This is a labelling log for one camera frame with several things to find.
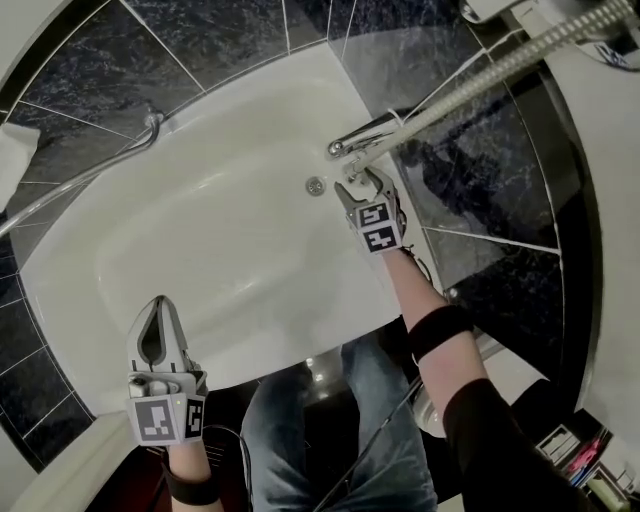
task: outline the black strap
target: black strap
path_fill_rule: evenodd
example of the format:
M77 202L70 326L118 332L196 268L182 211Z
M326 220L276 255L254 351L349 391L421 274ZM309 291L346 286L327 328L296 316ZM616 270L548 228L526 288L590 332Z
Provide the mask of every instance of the black strap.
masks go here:
M220 493L218 489L218 480L213 477L209 477L205 482L193 484L180 480L174 476L168 468L169 461L165 455L162 461L162 470L164 471L164 479L167 482L169 488L169 494L171 497L178 500L185 505L203 506L211 505L218 501Z
M409 347L416 364L445 341L464 331L473 331L473 323L459 306L444 306L420 320L409 333Z

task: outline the faucet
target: faucet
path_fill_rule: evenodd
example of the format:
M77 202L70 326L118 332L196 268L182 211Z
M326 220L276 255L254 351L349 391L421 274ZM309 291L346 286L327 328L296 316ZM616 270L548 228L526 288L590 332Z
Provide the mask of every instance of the faucet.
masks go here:
M398 115L403 118L410 108L397 110ZM373 121L360 128L335 139L329 143L327 153L332 160L341 158L355 151L363 151L367 148L377 146L398 128L398 120L391 113L386 112Z

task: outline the leg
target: leg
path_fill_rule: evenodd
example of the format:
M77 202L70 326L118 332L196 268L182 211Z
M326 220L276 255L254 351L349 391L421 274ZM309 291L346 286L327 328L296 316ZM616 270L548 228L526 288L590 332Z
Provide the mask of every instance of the leg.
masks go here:
M360 409L359 449L365 448L409 388L370 334L342 347L344 374ZM356 467L353 490L334 510L435 511L437 497L411 407L405 404Z
M310 510L303 402L311 376L292 367L266 377L242 422L251 457L254 510Z

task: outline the grab bar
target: grab bar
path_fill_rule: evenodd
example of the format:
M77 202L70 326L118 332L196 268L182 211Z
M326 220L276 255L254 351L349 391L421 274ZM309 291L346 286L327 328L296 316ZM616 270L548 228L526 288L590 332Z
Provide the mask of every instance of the grab bar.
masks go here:
M20 224L22 221L31 217L38 210L44 208L51 201L57 199L65 192L71 190L74 187L77 187L78 185L82 185L82 183L84 183L85 181L89 181L91 178L99 176L112 165L120 163L127 158L130 158L134 155L137 155L138 153L141 153L142 151L149 149L158 139L158 134L160 133L160 124L162 123L163 118L163 115L160 113L149 114L144 120L145 125L147 125L151 129L151 134L149 135L149 138L147 140L123 151L122 153L103 160L93 167L90 167L86 171L82 171L80 174L77 174L70 180L58 185L53 190L50 190L40 198L33 201L30 205L24 207L22 210L20 210L15 215L12 215L10 219L0 225L0 238L9 233L13 228L18 227L18 224Z

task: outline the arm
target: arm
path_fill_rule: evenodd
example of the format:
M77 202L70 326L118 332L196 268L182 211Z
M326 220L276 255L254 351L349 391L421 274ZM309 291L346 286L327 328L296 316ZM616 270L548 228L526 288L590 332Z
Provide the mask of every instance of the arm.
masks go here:
M200 440L195 443L169 446L169 469L173 476L188 483L208 480L211 476L211 468L204 443ZM171 498L171 508L173 512L224 512L220 500L211 505L194 507Z
M384 254L407 330L447 301L425 279L412 259L401 251ZM487 372L470 332L443 343L419 361L420 376L429 397L443 417L447 404L464 385L486 379Z
M407 330L446 306L414 261L384 254ZM418 362L420 376L443 418L462 472L465 510L593 510L522 434L507 403L488 380L475 340L462 332Z

